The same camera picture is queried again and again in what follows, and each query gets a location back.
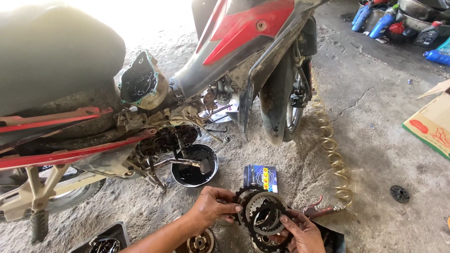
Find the human hand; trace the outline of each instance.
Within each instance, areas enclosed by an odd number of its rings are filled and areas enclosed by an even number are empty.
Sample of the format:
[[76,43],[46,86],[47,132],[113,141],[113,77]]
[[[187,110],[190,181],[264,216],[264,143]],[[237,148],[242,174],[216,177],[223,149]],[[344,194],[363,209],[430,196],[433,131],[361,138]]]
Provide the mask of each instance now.
[[285,229],[280,232],[281,235],[268,236],[269,239],[280,244],[291,232],[294,237],[288,244],[290,253],[325,253],[324,242],[317,226],[300,211],[289,209],[289,213],[299,223],[282,215],[280,221]]
[[234,219],[228,214],[242,211],[240,205],[233,203],[234,196],[235,194],[229,190],[205,186],[187,214],[198,221],[200,231],[211,226],[218,218],[233,223]]

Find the red motorcycle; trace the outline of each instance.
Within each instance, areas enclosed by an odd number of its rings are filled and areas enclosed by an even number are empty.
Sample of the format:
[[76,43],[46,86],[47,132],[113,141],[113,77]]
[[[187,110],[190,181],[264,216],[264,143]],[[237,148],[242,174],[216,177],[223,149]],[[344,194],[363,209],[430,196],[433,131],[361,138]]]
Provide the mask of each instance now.
[[201,131],[230,141],[205,124],[231,99],[243,138],[259,95],[268,141],[291,141],[311,100],[312,14],[326,1],[193,0],[198,45],[186,65],[168,78],[142,51],[118,85],[125,43],[105,24],[66,5],[0,14],[0,221],[30,219],[42,242],[48,214],[88,200],[106,177],[164,189],[154,173],[164,165],[211,173],[213,156],[186,150]]

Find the cable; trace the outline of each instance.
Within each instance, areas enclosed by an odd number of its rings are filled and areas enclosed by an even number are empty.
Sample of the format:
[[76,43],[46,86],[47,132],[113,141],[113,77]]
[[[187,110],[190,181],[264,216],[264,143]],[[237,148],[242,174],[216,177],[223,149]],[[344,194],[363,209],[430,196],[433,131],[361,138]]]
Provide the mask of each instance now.
[[325,152],[328,155],[328,161],[334,169],[333,174],[339,176],[345,181],[344,185],[335,187],[337,192],[334,194],[334,197],[346,203],[345,208],[347,208],[351,206],[355,200],[355,195],[348,187],[350,185],[350,179],[348,176],[349,170],[342,159],[342,155],[336,151],[338,149],[338,143],[333,139],[334,129],[325,110],[325,104],[319,95],[319,87],[316,83],[312,70],[311,78],[313,88],[313,96],[311,99],[313,103],[311,106],[316,109],[314,113],[319,117],[317,123],[321,125],[320,130],[322,130],[324,134],[324,137],[322,137],[322,147],[325,149]]

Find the box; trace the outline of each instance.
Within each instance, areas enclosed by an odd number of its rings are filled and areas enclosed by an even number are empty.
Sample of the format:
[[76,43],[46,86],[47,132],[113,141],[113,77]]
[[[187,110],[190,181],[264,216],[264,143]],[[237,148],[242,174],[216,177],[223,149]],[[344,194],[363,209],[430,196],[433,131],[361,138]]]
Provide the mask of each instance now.
[[450,79],[439,83],[422,96],[439,94],[402,127],[450,160]]
[[244,187],[257,184],[264,189],[278,193],[277,170],[272,166],[251,165],[244,167]]

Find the motorcycle seat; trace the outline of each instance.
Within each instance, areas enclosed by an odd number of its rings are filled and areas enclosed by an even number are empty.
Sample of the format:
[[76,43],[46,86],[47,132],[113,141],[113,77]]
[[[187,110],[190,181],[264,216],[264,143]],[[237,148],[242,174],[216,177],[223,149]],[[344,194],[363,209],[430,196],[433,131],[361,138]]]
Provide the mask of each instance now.
[[0,13],[0,117],[98,88],[122,68],[125,42],[65,5]]

